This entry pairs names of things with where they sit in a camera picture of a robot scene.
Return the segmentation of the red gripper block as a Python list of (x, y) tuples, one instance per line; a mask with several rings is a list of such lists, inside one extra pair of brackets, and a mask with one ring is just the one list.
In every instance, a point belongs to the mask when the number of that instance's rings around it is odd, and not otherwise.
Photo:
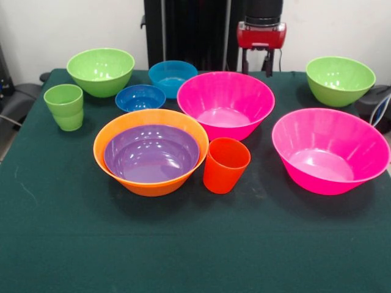
[[(242, 74), (248, 74), (247, 49), (281, 49), (287, 34), (287, 24), (279, 23), (275, 26), (255, 27), (240, 21), (236, 34), (239, 47), (242, 48)], [(273, 50), (268, 50), (264, 59), (264, 71), (267, 78), (272, 76), (272, 68)]]

